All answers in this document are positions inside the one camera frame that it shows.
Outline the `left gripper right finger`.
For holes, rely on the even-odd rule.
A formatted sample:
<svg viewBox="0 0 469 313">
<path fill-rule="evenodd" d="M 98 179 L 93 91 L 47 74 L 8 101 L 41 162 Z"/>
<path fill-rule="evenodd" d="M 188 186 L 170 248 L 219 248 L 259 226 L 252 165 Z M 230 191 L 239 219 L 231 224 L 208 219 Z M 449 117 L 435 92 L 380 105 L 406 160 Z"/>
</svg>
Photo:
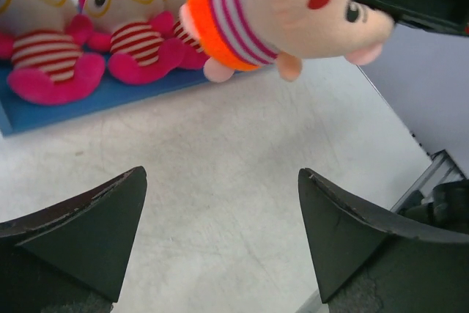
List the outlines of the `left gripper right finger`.
<svg viewBox="0 0 469 313">
<path fill-rule="evenodd" d="M 466 312 L 468 232 L 423 224 L 301 169 L 298 191 L 330 312 Z"/>
</svg>

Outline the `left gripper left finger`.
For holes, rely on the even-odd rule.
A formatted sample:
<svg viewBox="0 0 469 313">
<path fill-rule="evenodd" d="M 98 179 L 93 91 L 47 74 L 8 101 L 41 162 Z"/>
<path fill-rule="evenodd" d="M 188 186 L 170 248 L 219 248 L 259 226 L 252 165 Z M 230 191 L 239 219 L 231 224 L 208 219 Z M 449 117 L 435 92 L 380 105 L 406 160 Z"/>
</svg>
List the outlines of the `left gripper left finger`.
<svg viewBox="0 0 469 313">
<path fill-rule="evenodd" d="M 1 223 L 2 312 L 111 312 L 147 193 L 142 166 Z"/>
</svg>

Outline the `black-haired doll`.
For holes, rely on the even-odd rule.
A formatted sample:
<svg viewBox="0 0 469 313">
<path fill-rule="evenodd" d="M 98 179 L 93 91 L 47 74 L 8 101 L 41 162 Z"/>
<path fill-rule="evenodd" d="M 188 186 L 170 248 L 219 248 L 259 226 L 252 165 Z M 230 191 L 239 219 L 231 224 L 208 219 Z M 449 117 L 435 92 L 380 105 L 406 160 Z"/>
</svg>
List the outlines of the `black-haired doll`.
<svg viewBox="0 0 469 313">
<path fill-rule="evenodd" d="M 186 0 L 180 20 L 207 54 L 203 71 L 213 82 L 271 64 L 294 81 L 304 59 L 343 56 L 366 65 L 395 26 L 355 0 Z"/>
</svg>

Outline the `white plush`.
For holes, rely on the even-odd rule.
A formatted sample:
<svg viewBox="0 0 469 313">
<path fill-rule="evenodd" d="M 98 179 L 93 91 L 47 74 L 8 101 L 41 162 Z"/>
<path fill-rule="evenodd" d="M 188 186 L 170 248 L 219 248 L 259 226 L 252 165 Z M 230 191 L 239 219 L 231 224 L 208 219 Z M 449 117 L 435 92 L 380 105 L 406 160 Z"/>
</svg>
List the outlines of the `white plush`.
<svg viewBox="0 0 469 313">
<path fill-rule="evenodd" d="M 84 50 L 90 19 L 73 0 L 1 0 L 1 58 L 9 88 L 43 106 L 72 103 L 99 86 L 106 61 Z"/>
<path fill-rule="evenodd" d="M 178 67 L 185 56 L 172 37 L 173 15 L 163 0 L 78 0 L 94 31 L 87 45 L 110 54 L 108 70 L 131 85 L 152 83 Z"/>
</svg>

